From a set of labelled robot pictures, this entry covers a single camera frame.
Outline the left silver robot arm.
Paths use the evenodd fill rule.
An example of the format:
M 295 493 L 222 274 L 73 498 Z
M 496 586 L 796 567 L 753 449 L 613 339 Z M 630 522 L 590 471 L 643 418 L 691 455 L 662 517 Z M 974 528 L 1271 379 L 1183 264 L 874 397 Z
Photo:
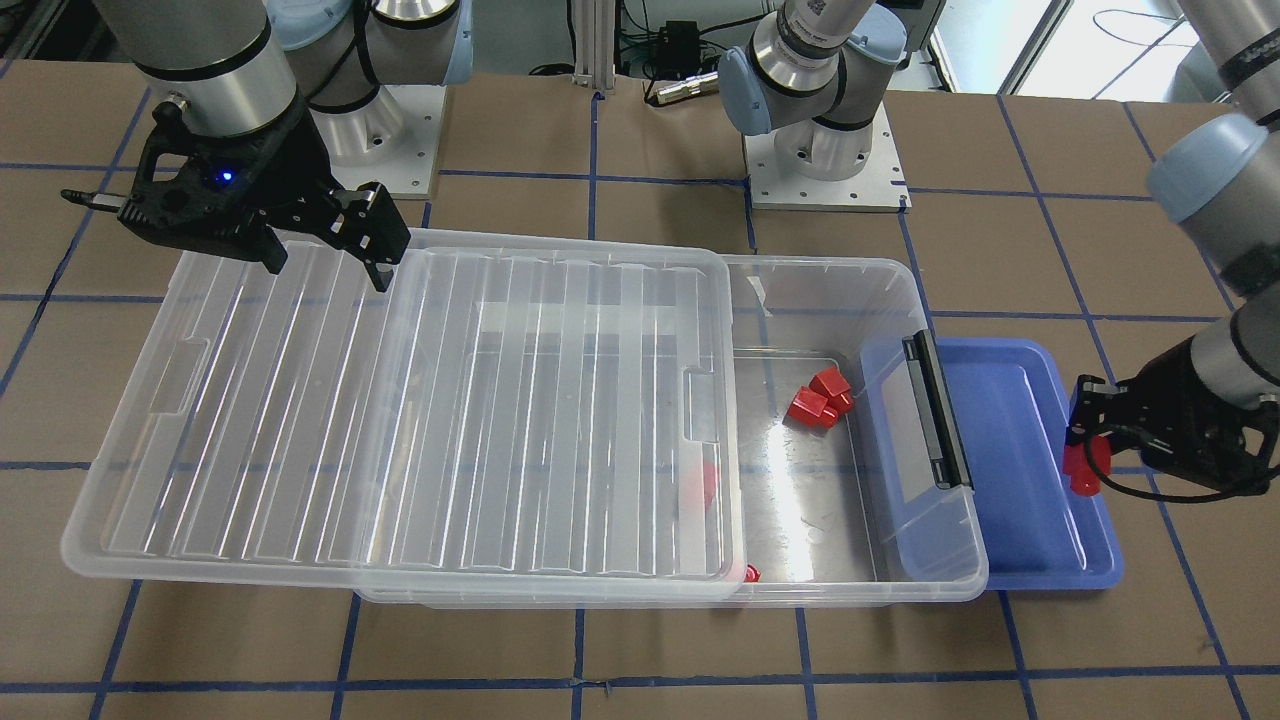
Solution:
M 1166 503 L 1265 493 L 1277 477 L 1277 4 L 1184 1 L 1234 113 L 1171 146 L 1146 186 L 1242 305 L 1110 384 L 1076 379 L 1062 469 Z M 745 136 L 777 135 L 817 181 L 858 173 L 905 28 L 873 1 L 786 1 L 718 61 L 719 92 Z

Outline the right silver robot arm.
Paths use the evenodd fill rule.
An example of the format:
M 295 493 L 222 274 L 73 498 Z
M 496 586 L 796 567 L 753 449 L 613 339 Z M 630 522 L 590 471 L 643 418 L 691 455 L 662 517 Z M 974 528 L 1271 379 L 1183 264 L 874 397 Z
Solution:
M 410 242 L 388 187 L 344 187 L 406 123 L 390 86 L 474 67 L 468 1 L 99 1 L 157 92 L 127 193 L 63 190 L 148 243 L 282 272 L 280 231 L 347 252 L 389 288 Z

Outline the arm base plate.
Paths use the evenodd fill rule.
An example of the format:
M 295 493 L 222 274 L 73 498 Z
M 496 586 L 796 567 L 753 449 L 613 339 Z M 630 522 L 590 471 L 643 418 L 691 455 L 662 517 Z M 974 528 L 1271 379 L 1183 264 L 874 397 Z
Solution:
M 745 136 L 742 149 L 756 208 L 905 213 L 913 206 L 884 104 L 860 129 L 836 131 L 808 120 Z
M 445 100 L 443 86 L 392 85 L 351 111 L 312 109 L 332 174 L 349 190 L 378 182 L 394 199 L 429 199 Z

